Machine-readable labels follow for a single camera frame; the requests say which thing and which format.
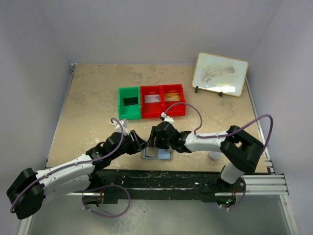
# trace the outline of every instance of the metal frame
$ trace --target metal frame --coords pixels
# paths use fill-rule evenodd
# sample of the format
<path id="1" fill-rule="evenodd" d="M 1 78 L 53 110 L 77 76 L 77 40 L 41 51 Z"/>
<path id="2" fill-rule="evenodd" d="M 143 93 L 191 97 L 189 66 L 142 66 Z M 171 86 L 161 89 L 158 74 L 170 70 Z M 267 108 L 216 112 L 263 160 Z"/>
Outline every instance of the metal frame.
<path id="1" fill-rule="evenodd" d="M 77 64 L 71 64 L 71 65 L 72 65 L 72 67 L 71 67 L 72 68 L 72 74 L 71 74 L 71 81 L 69 83 L 67 93 L 68 93 L 70 85 L 72 83 Z M 247 85 L 247 89 L 248 89 L 248 93 L 249 93 L 249 97 L 250 97 L 250 101 L 251 101 L 254 115 L 256 117 L 258 117 L 257 110 L 256 110 L 256 107 L 254 104 L 254 100 L 253 100 L 253 97 L 251 94 L 251 90 L 250 90 L 247 78 L 246 78 L 246 85 Z M 65 101 L 64 101 L 63 106 L 62 106 L 61 114 L 63 112 Z M 265 138 L 263 135 L 260 121 L 257 121 L 257 126 L 258 126 L 258 132 L 259 132 L 260 139 L 264 143 Z M 290 234 L 291 235 L 298 235 L 299 234 L 298 228 L 297 228 L 295 218 L 294 218 L 294 215 L 292 212 L 291 203 L 290 203 L 289 198 L 288 198 L 289 193 L 288 193 L 288 188 L 287 188 L 285 176 L 284 175 L 275 175 L 274 168 L 273 168 L 273 165 L 272 165 L 272 162 L 271 162 L 267 148 L 265 150 L 265 161 L 266 161 L 266 165 L 267 165 L 268 172 L 270 175 L 264 175 L 264 174 L 245 175 L 244 179 L 246 182 L 246 194 L 247 195 L 279 195 L 281 203 L 282 203 L 282 208 L 283 208 L 286 220 L 287 220 Z M 216 195 L 217 196 L 229 196 L 230 194 L 231 193 L 217 193 Z M 68 196 L 78 196 L 78 195 L 82 195 L 82 193 L 69 193 L 68 194 Z M 84 196 L 100 196 L 100 194 L 91 192 L 91 193 L 84 193 Z M 18 235 L 27 235 L 27 232 L 28 232 L 28 229 L 30 226 L 30 222 L 31 222 L 31 218 L 32 217 L 29 217 L 27 219 L 22 220 Z"/>

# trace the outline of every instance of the beige floor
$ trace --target beige floor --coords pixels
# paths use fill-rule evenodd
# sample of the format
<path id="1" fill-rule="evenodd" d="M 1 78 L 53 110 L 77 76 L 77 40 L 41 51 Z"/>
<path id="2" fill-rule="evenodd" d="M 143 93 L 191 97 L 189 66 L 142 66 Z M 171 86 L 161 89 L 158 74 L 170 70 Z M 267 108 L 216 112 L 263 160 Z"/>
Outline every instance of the beige floor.
<path id="1" fill-rule="evenodd" d="M 254 119 L 246 85 L 241 97 L 200 90 L 191 86 L 194 66 L 183 65 L 113 65 L 79 64 L 77 66 L 47 166 L 53 167 L 75 159 L 98 142 L 105 141 L 114 131 L 110 118 L 118 118 L 118 88 L 160 84 L 182 84 L 186 102 L 193 104 L 203 117 L 198 133 L 227 130 L 231 125 L 243 126 Z M 194 130 L 200 123 L 198 114 L 187 107 L 186 116 L 175 117 L 174 126 L 180 130 Z M 149 137 L 151 126 L 159 119 L 130 120 L 128 129 L 136 130 L 143 139 Z M 257 126 L 246 129 L 259 139 Z M 140 153 L 115 159 L 109 169 L 221 171 L 228 159 L 217 161 L 207 152 L 173 154 L 172 160 L 144 160 Z M 267 172 L 265 158 L 259 160 L 256 172 Z"/>

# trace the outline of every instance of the black mount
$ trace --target black mount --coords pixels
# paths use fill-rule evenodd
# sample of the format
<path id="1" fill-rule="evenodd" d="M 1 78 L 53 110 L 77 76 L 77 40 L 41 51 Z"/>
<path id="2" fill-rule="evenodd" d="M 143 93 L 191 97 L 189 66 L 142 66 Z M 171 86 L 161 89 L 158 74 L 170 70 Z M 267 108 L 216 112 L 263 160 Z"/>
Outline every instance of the black mount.
<path id="1" fill-rule="evenodd" d="M 186 148 L 186 138 L 191 131 L 179 132 L 175 127 L 163 121 L 151 129 L 150 137 L 148 140 L 149 147 L 156 147 L 161 149 L 169 149 L 170 147 L 179 153 L 191 153 Z"/>
<path id="2" fill-rule="evenodd" d="M 238 130 L 238 126 L 231 126 L 227 133 Z M 233 165 L 247 173 L 253 174 L 263 153 L 264 145 L 246 131 L 241 131 L 233 136 L 226 137 L 221 143 L 220 150 Z"/>
<path id="3" fill-rule="evenodd" d="M 91 175 L 90 180 L 90 188 L 121 185 L 134 200 L 200 200 L 223 204 L 230 196 L 216 197 L 215 193 L 232 193 L 234 187 L 237 192 L 244 191 L 240 178 L 229 185 L 216 172 L 102 169 Z M 126 193 L 115 187 L 104 189 L 104 194 L 105 204 L 115 204 L 119 199 L 127 199 Z"/>

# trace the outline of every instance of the green bin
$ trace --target green bin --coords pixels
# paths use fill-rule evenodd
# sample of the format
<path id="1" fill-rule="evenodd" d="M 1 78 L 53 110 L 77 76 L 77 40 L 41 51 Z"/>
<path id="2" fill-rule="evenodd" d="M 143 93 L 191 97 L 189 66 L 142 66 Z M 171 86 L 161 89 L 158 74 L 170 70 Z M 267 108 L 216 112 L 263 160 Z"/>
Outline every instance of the green bin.
<path id="1" fill-rule="evenodd" d="M 119 119 L 141 119 L 140 87 L 118 89 Z"/>

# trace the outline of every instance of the drawing on whiteboard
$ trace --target drawing on whiteboard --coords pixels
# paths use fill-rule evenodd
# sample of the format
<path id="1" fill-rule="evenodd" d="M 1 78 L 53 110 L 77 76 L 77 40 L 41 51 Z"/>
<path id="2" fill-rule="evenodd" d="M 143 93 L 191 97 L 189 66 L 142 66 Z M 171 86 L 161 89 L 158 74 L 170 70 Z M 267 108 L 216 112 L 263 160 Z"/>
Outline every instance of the drawing on whiteboard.
<path id="1" fill-rule="evenodd" d="M 202 82 L 209 83 L 212 79 L 230 79 L 236 76 L 236 70 L 232 65 L 210 65 L 202 69 Z"/>

